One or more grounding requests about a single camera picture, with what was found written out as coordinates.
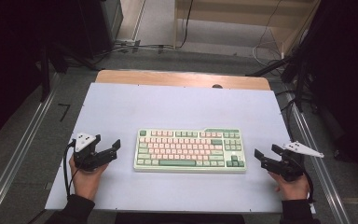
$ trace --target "space bar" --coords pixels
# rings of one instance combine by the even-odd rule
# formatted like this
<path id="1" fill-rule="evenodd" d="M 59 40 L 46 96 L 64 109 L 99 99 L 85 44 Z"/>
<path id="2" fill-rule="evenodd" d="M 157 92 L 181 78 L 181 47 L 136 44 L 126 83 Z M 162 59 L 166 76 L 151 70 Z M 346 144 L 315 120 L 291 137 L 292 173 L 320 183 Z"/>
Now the space bar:
<path id="1" fill-rule="evenodd" d="M 160 166 L 196 166 L 196 161 L 159 161 Z"/>

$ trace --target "white bracket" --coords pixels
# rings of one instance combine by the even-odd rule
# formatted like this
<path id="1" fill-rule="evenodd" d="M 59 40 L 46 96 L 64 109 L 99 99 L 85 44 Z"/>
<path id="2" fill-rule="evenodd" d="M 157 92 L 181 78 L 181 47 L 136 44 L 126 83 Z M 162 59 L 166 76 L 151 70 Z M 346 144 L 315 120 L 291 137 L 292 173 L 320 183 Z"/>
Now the white bracket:
<path id="1" fill-rule="evenodd" d="M 300 154 L 304 154 L 304 155 L 309 155 L 309 156 L 314 156 L 314 157 L 320 157 L 323 158 L 324 154 L 318 151 L 313 150 L 310 147 L 306 147 L 304 145 L 302 145 L 299 142 L 294 142 L 294 143 L 289 143 L 289 144 L 284 144 L 283 147 L 285 149 L 294 151 L 296 153 L 300 153 Z"/>
<path id="2" fill-rule="evenodd" d="M 77 134 L 77 139 L 76 139 L 75 152 L 79 152 L 79 151 L 83 150 L 83 148 L 88 146 L 95 139 L 97 139 L 97 138 L 95 136 L 90 135 L 90 134 L 78 133 Z"/>

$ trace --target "black sleeve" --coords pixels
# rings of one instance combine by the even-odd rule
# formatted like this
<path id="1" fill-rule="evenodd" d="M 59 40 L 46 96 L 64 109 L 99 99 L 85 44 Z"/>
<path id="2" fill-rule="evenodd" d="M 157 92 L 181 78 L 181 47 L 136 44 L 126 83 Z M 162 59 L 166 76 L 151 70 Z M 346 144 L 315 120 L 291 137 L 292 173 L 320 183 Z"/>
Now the black sleeve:
<path id="1" fill-rule="evenodd" d="M 281 224 L 320 224 L 313 219 L 307 200 L 282 201 Z"/>
<path id="2" fill-rule="evenodd" d="M 75 194 L 68 199 L 68 204 L 61 212 L 55 212 L 46 224 L 86 224 L 95 203 Z"/>

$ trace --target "green and white keyboard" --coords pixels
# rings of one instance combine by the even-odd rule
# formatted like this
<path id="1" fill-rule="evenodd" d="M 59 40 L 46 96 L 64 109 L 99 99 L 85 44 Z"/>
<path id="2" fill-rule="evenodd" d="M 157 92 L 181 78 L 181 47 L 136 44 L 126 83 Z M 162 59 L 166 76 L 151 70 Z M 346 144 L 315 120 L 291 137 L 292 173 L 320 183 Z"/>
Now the green and white keyboard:
<path id="1" fill-rule="evenodd" d="M 136 171 L 147 172 L 244 172 L 241 131 L 141 129 L 133 166 Z"/>

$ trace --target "white table surface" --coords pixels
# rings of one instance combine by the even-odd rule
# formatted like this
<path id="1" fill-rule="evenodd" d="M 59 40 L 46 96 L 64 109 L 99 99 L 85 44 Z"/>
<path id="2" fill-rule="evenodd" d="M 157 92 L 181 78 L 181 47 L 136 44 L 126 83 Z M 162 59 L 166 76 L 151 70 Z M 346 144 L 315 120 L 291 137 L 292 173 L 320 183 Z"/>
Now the white table surface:
<path id="1" fill-rule="evenodd" d="M 139 129 L 216 127 L 241 129 L 246 173 L 177 174 L 133 170 Z M 274 180 L 254 157 L 257 148 L 267 157 L 279 160 L 280 157 L 271 151 L 271 145 L 290 142 L 272 91 L 92 83 L 73 133 L 72 138 L 77 133 L 100 134 L 102 140 L 97 151 L 108 149 L 116 140 L 121 140 L 117 159 L 103 173 L 95 209 L 213 213 L 282 211 L 281 198 L 274 191 Z M 65 205 L 60 167 L 46 209 L 63 209 Z"/>

